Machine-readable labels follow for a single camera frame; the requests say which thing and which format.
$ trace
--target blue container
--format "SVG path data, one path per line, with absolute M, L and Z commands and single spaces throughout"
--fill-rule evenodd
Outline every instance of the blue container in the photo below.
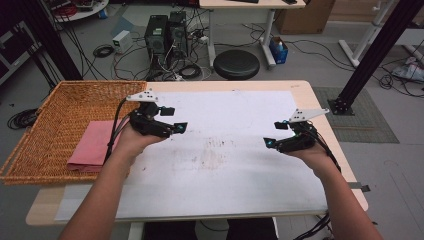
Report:
M 269 42 L 269 49 L 274 57 L 275 63 L 283 64 L 286 62 L 289 49 L 280 37 L 273 37 Z

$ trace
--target stool seat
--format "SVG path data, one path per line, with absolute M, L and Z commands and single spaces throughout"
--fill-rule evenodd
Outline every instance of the stool seat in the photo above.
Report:
M 260 64 L 258 58 L 249 52 L 228 50 L 216 56 L 213 67 L 225 79 L 246 80 L 259 72 Z

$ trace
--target brown woven basket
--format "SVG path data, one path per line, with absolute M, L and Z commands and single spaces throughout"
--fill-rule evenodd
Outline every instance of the brown woven basket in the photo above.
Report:
M 93 181 L 96 173 L 69 171 L 72 156 L 90 121 L 113 120 L 120 100 L 146 89 L 144 81 L 62 81 L 38 109 L 28 129 L 0 169 L 6 185 Z M 138 107 L 123 105 L 120 117 Z

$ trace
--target black post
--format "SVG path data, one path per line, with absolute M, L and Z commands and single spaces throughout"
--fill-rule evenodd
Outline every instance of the black post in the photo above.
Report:
M 359 92 L 423 5 L 424 0 L 399 1 L 337 99 L 328 100 L 333 114 L 346 114 L 350 110 Z
M 15 4 L 35 39 L 44 46 L 62 76 L 66 80 L 82 80 L 81 73 L 72 61 L 39 1 L 41 0 L 14 0 L 9 2 Z

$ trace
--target pink paper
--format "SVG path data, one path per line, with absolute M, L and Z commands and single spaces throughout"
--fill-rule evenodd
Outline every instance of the pink paper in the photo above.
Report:
M 68 160 L 68 170 L 100 172 L 106 156 L 112 126 L 113 121 L 91 121 L 75 148 L 74 153 Z M 116 146 L 119 136 L 116 138 L 113 147 Z

